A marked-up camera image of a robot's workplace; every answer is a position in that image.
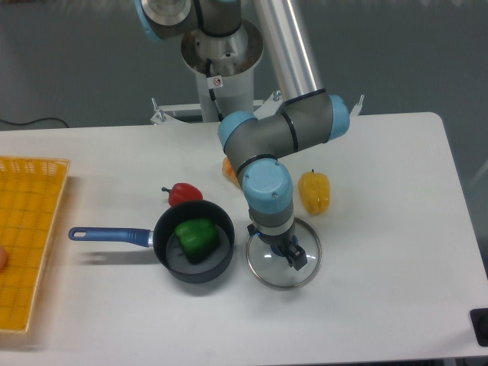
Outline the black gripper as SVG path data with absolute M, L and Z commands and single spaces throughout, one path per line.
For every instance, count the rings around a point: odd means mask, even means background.
M 271 250 L 281 258 L 285 258 L 289 265 L 293 265 L 295 270 L 300 270 L 307 264 L 307 254 L 305 250 L 297 244 L 295 239 L 295 224 L 282 233 L 265 233 L 255 225 L 249 224 L 247 230 L 250 236 L 257 235 L 261 241 L 268 244 Z

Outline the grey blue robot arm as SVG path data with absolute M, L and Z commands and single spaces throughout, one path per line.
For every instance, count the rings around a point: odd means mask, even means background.
M 293 183 L 280 158 L 343 136 L 350 117 L 329 95 L 296 1 L 257 1 L 259 23 L 242 17 L 238 1 L 138 1 L 144 31 L 157 39 L 181 36 L 181 54 L 200 81 L 205 119 L 217 118 L 218 136 L 249 205 L 251 232 L 288 264 L 307 262 L 294 236 Z M 228 89 L 250 76 L 269 52 L 283 98 L 275 114 L 252 113 L 250 87 Z

